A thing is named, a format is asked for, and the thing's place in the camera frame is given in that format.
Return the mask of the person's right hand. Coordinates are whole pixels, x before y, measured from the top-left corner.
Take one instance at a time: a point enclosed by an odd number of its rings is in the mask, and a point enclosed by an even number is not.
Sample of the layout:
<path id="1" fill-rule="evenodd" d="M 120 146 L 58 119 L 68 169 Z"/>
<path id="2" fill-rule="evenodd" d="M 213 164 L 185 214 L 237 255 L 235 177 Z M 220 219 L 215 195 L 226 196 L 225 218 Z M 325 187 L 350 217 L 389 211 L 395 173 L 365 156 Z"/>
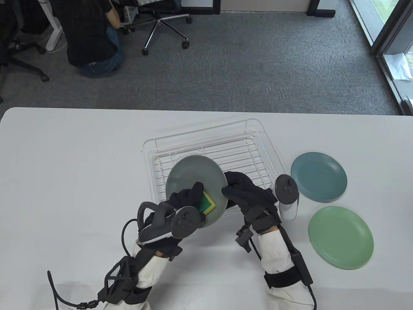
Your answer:
<path id="1" fill-rule="evenodd" d="M 266 233 L 274 226 L 281 224 L 278 202 L 270 188 L 263 189 L 240 172 L 225 172 L 228 185 L 221 192 L 228 199 L 227 208 L 237 205 L 244 219 L 251 224 L 258 234 Z"/>

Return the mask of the person's left hand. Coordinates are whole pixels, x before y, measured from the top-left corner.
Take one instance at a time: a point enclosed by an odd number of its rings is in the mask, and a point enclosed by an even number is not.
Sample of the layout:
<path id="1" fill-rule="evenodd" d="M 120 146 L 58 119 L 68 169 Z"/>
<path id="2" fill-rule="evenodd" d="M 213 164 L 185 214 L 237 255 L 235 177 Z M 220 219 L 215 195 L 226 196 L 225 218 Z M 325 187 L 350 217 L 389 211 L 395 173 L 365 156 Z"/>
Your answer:
<path id="1" fill-rule="evenodd" d="M 204 185 L 196 182 L 192 188 L 173 192 L 159 204 L 145 201 L 137 213 L 139 238 L 143 243 L 158 239 L 184 239 L 205 222 L 199 209 L 204 197 Z"/>

